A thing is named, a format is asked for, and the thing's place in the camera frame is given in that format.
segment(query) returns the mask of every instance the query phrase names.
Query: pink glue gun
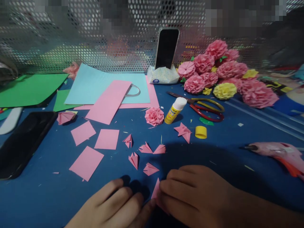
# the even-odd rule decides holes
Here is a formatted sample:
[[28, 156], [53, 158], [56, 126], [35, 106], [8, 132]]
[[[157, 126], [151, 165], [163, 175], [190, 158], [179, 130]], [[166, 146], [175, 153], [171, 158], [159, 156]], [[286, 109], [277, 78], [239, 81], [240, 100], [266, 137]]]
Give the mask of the pink glue gun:
[[263, 156], [270, 156], [280, 161], [291, 176], [304, 181], [304, 161], [301, 152], [293, 145], [283, 142], [255, 142], [244, 147]]

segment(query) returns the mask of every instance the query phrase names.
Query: glue stick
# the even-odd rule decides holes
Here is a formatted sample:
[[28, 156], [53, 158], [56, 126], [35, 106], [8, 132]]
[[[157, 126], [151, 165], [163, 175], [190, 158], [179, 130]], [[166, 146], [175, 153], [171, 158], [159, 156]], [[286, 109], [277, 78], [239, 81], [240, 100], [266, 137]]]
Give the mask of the glue stick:
[[187, 100], [185, 98], [182, 97], [176, 98], [175, 102], [173, 103], [170, 111], [168, 112], [165, 118], [165, 123], [172, 124], [172, 122], [175, 120], [177, 115], [183, 110], [186, 104], [187, 104]]

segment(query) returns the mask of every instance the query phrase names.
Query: green paper sheet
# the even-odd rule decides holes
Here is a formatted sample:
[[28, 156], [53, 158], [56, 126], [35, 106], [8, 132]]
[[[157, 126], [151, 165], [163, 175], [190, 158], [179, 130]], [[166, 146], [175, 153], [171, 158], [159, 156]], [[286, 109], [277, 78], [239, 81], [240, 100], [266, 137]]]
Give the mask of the green paper sheet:
[[70, 108], [75, 108], [82, 106], [82, 104], [64, 104], [67, 96], [69, 95], [70, 90], [58, 90], [57, 91], [57, 97], [56, 102], [54, 105], [53, 111], [62, 111]]
[[0, 108], [38, 105], [67, 78], [67, 74], [23, 75], [0, 89]]

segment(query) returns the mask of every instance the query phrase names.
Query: white glue stick cap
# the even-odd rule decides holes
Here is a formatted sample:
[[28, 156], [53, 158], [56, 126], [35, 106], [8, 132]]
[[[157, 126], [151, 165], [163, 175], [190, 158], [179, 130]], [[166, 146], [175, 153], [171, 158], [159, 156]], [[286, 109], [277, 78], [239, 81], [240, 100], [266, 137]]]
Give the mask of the white glue stick cap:
[[174, 104], [173, 104], [173, 107], [177, 110], [182, 110], [185, 105], [187, 104], [187, 100], [185, 98], [176, 98]]

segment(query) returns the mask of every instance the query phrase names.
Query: smartphone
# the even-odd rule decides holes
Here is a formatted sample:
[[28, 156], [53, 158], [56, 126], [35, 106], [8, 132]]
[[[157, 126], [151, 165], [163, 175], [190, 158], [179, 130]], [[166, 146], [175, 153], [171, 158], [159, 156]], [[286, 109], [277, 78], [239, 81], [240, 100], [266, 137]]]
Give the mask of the smartphone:
[[179, 35], [178, 29], [165, 28], [159, 32], [155, 69], [171, 69]]
[[22, 173], [55, 122], [56, 112], [31, 112], [0, 148], [0, 180]]

